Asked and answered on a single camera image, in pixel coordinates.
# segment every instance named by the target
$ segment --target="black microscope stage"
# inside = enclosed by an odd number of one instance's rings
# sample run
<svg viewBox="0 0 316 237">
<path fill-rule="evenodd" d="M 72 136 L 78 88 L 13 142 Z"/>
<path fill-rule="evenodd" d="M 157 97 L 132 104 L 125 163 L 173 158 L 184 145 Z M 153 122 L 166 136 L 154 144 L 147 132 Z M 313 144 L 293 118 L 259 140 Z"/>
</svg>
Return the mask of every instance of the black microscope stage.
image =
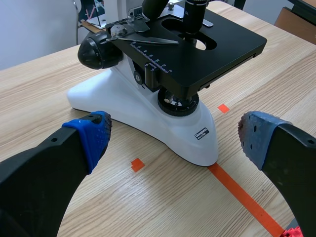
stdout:
<svg viewBox="0 0 316 237">
<path fill-rule="evenodd" d="M 146 73 L 146 77 L 154 78 L 178 98 L 187 99 L 259 55 L 267 42 L 264 37 L 209 10 L 204 18 L 214 25 L 210 28 L 203 25 L 194 38 L 203 42 L 206 50 L 197 49 L 183 39 L 182 20 L 174 16 L 147 22 L 150 30 L 141 35 L 176 40 L 179 44 L 148 44 L 119 39 L 113 44 L 142 70 L 152 72 Z"/>
</svg>

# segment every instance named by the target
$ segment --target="orange tape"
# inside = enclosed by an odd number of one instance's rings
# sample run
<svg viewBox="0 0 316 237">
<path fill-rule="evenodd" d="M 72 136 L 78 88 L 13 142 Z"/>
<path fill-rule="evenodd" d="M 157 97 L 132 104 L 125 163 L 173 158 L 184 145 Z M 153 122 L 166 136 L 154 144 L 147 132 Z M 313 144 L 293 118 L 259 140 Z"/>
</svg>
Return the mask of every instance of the orange tape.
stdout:
<svg viewBox="0 0 316 237">
<path fill-rule="evenodd" d="M 145 166 L 145 164 L 139 158 L 132 161 L 132 169 L 135 172 L 139 171 L 144 166 Z"/>
<path fill-rule="evenodd" d="M 229 108 L 228 108 L 226 105 L 224 105 L 224 104 L 221 104 L 221 105 L 218 107 L 218 109 L 219 109 L 220 111 L 222 111 L 223 113 L 227 113 L 227 112 L 229 111 Z"/>
<path fill-rule="evenodd" d="M 273 237 L 280 237 L 284 229 L 218 163 L 208 169 Z"/>
</svg>

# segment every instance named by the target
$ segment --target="brand label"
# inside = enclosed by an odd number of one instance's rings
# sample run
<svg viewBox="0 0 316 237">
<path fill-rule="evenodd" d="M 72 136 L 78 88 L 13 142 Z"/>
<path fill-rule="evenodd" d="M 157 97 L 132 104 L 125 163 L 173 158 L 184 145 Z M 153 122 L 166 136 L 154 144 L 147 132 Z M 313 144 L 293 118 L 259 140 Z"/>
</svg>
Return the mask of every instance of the brand label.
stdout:
<svg viewBox="0 0 316 237">
<path fill-rule="evenodd" d="M 207 135 L 207 133 L 209 133 L 209 131 L 207 130 L 207 128 L 203 128 L 200 132 L 198 132 L 195 137 L 199 140 L 201 138 L 203 138 L 204 136 Z"/>
</svg>

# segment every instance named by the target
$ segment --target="coarse focus knob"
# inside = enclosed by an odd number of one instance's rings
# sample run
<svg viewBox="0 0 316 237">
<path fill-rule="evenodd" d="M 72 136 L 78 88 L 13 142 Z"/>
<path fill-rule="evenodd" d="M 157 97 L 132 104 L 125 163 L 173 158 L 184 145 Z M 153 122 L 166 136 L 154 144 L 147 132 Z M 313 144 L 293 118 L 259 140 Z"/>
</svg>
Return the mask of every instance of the coarse focus knob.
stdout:
<svg viewBox="0 0 316 237">
<path fill-rule="evenodd" d="M 92 69 L 105 69 L 117 65 L 123 59 L 122 51 L 106 39 L 111 35 L 100 31 L 86 38 L 78 51 L 79 61 Z"/>
</svg>

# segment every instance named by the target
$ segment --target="white wall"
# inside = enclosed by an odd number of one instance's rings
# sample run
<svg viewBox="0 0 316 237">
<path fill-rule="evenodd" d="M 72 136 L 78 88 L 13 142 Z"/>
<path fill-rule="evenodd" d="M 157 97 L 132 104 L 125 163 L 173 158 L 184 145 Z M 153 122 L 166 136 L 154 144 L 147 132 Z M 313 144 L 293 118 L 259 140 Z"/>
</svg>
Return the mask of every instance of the white wall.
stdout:
<svg viewBox="0 0 316 237">
<path fill-rule="evenodd" d="M 283 7 L 292 9 L 287 0 L 246 0 L 243 10 L 266 22 L 274 24 Z"/>
<path fill-rule="evenodd" d="M 0 22 L 0 70 L 76 45 L 72 0 L 0 0 Z"/>
</svg>

